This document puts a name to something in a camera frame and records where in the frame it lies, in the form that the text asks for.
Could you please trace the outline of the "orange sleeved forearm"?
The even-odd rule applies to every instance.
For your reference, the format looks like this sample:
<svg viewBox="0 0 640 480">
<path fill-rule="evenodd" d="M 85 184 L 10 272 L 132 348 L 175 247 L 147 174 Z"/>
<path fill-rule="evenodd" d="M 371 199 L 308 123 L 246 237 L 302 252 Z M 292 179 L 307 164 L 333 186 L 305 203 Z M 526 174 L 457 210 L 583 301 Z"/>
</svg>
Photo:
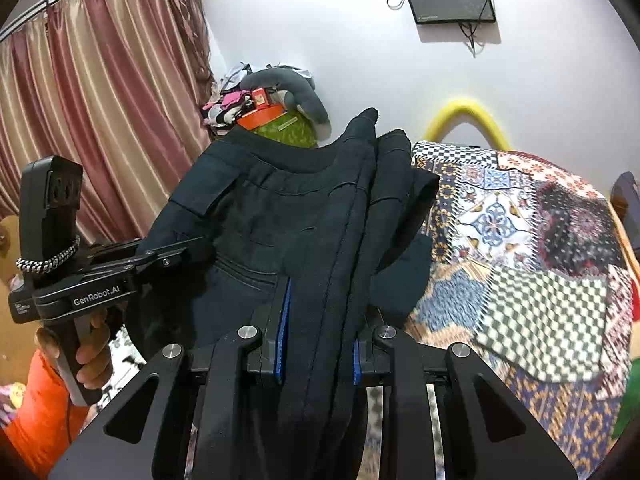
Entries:
<svg viewBox="0 0 640 480">
<path fill-rule="evenodd" d="M 1 429 L 1 478 L 45 479 L 85 425 L 89 409 L 76 406 L 61 377 L 36 350 L 21 407 Z"/>
</svg>

